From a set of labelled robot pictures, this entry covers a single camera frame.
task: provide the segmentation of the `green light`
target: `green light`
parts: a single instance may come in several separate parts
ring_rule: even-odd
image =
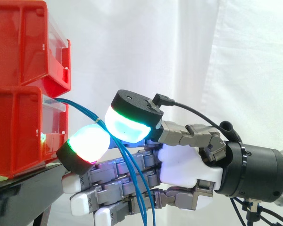
[[[78,156],[93,163],[108,150],[110,135],[98,124],[93,124],[78,130],[67,142]]]
[[[120,115],[111,106],[107,110],[105,124],[113,136],[129,143],[143,140],[151,131],[150,127]]]

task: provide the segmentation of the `white backdrop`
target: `white backdrop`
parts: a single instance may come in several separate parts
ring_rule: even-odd
[[[231,121],[246,144],[283,149],[283,0],[47,3],[72,45],[72,91],[65,98],[103,118],[118,89],[148,97],[161,93],[216,123]],[[203,122],[175,107],[163,110],[165,120]],[[70,135],[90,123],[70,108]],[[116,156],[111,150],[103,159]],[[69,197],[52,205],[48,225],[92,226],[92,215],[71,216]],[[264,206],[283,215],[283,208]],[[167,207],[156,215],[158,226],[240,224],[229,199],[217,194],[205,209]],[[126,225],[142,226],[141,217],[118,224]]]

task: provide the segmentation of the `black cylindrical mount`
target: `black cylindrical mount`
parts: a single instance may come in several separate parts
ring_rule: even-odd
[[[68,171],[78,175],[83,175],[94,165],[78,156],[71,149],[68,141],[57,150],[57,157]]]
[[[283,155],[270,148],[228,142],[219,194],[275,201],[283,192]]]

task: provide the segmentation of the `cable connector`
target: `cable connector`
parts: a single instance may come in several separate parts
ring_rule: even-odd
[[[158,93],[155,95],[152,102],[158,107],[161,107],[162,105],[163,106],[174,106],[174,103],[175,103],[173,99],[170,99],[167,96],[164,96]]]

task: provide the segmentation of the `black sensor cap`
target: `black sensor cap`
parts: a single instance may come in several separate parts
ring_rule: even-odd
[[[132,121],[154,128],[164,113],[158,107],[153,108],[149,103],[150,100],[143,95],[121,89],[115,95],[111,107]]]
[[[86,162],[78,156],[70,147],[68,142],[65,142],[58,150],[57,157],[64,167],[75,174],[83,175],[94,164]]]

